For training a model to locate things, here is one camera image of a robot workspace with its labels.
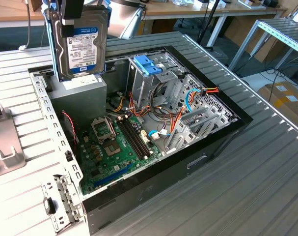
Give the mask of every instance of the gray plastic part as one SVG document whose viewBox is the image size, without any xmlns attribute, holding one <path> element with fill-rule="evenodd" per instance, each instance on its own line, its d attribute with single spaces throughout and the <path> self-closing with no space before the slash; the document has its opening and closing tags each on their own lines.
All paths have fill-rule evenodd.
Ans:
<svg viewBox="0 0 298 236">
<path fill-rule="evenodd" d="M 89 74 L 99 74 L 105 69 L 105 50 L 106 50 L 106 41 L 107 41 L 107 32 L 108 32 L 108 10 L 104 6 L 86 6 L 83 8 L 81 18 L 74 20 L 74 28 L 83 29 L 83 28 L 97 28 L 97 36 L 93 39 L 93 44 L 96 46 L 96 65 L 93 69 L 85 70 L 82 72 L 74 72 L 70 68 L 69 56 L 68 56 L 68 37 L 63 38 L 61 36 L 61 21 L 57 12 L 51 12 L 51 20 L 54 31 L 54 44 L 56 50 L 56 62 L 58 69 L 58 76 L 60 80 L 70 80 L 74 77 L 85 76 Z M 82 50 L 77 52 L 82 54 L 81 57 L 84 60 L 87 59 L 87 55 L 84 55 Z"/>
<path fill-rule="evenodd" d="M 0 176 L 25 164 L 10 110 L 0 104 Z"/>
</svg>

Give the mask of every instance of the aluminum workbench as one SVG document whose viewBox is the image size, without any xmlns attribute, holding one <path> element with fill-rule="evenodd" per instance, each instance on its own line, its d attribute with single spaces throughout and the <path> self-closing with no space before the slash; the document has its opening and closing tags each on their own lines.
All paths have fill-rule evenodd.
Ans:
<svg viewBox="0 0 298 236">
<path fill-rule="evenodd" d="M 107 54 L 172 45 L 254 121 L 224 152 L 108 225 L 102 236 L 298 236 L 298 128 L 179 32 L 110 40 Z M 0 235 L 54 235 L 40 184 L 61 171 L 27 69 L 51 63 L 48 48 L 0 53 L 0 103 L 13 116 L 27 164 L 0 176 Z M 87 236 L 84 222 L 62 233 Z"/>
</svg>

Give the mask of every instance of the table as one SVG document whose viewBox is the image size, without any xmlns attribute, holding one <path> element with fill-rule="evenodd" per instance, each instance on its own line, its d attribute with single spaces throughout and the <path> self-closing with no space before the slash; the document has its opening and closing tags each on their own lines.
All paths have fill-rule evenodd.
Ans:
<svg viewBox="0 0 298 236">
<path fill-rule="evenodd" d="M 253 122 L 218 158 L 96 235 L 298 235 L 298 128 L 187 35 L 113 39 L 107 55 L 162 45 L 174 46 Z M 0 53 L 0 103 L 14 115 L 27 159 L 0 176 L 0 235 L 54 235 L 40 184 L 62 166 L 27 73 L 49 64 L 47 47 Z M 88 236 L 87 226 L 61 235 Z"/>
<path fill-rule="evenodd" d="M 176 6 L 172 2 L 149 2 L 146 4 L 146 26 L 152 28 L 153 20 L 158 19 L 178 19 L 178 18 L 194 18 L 204 17 L 205 9 L 197 7 L 194 4 L 188 6 Z M 267 9 L 249 9 L 237 0 L 233 0 L 231 4 L 227 4 L 226 8 L 217 9 L 214 13 L 215 17 L 219 17 L 217 24 L 213 30 L 211 38 L 207 44 L 208 47 L 212 47 L 215 40 L 222 29 L 222 26 L 228 16 L 245 16 L 245 15 L 275 15 L 275 18 L 279 18 L 282 13 L 286 11 L 286 8 L 267 8 Z M 43 25 L 43 16 L 38 10 L 31 12 L 31 25 L 41 26 Z M 20 27 L 27 26 L 27 14 L 22 10 L 11 9 L 6 7 L 0 7 L 0 28 L 3 27 Z"/>
<path fill-rule="evenodd" d="M 298 23 L 294 22 L 290 18 L 257 20 L 252 26 L 243 44 L 240 46 L 231 64 L 229 65 L 230 70 L 235 68 L 237 62 L 244 53 L 245 48 L 249 44 L 258 28 L 263 29 L 265 33 L 262 35 L 255 48 L 252 50 L 251 55 L 254 55 L 257 50 L 259 50 L 269 34 L 290 47 L 290 50 L 275 67 L 276 69 L 283 64 L 293 50 L 298 51 Z"/>
</svg>

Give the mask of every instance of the green motherboard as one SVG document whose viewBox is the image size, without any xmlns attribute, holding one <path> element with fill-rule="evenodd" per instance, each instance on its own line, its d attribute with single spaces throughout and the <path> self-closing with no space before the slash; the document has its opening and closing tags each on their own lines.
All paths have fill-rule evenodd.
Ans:
<svg viewBox="0 0 298 236">
<path fill-rule="evenodd" d="M 83 172 L 83 179 L 80 184 L 84 195 L 161 156 L 157 146 L 150 140 L 143 140 L 142 134 L 144 131 L 135 116 L 129 117 L 124 122 L 129 123 L 122 126 L 118 120 L 112 122 L 112 130 L 114 130 L 116 137 L 102 142 L 99 141 L 100 138 L 98 139 L 98 137 L 104 137 L 104 135 L 110 133 L 107 131 L 108 128 L 105 122 L 93 126 L 94 128 L 90 125 L 85 130 L 78 132 L 77 137 L 80 142 L 77 147 L 77 159 Z M 128 132 L 135 133 L 141 139 L 141 145 L 138 143 L 135 146 L 135 137 L 131 137 Z M 141 152 L 137 149 L 138 146 L 142 146 L 149 153 L 141 155 Z"/>
</svg>

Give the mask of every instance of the label on box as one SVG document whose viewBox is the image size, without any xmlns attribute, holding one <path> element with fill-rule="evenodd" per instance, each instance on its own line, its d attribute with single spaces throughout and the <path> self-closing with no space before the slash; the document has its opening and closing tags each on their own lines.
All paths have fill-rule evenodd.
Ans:
<svg viewBox="0 0 298 236">
<path fill-rule="evenodd" d="M 287 89 L 283 86 L 283 85 L 278 85 L 276 86 L 278 90 L 280 90 L 281 92 L 287 91 Z"/>
<path fill-rule="evenodd" d="M 286 96 L 291 102 L 298 102 L 298 99 L 293 96 L 293 95 L 290 95 L 290 96 Z"/>
</svg>

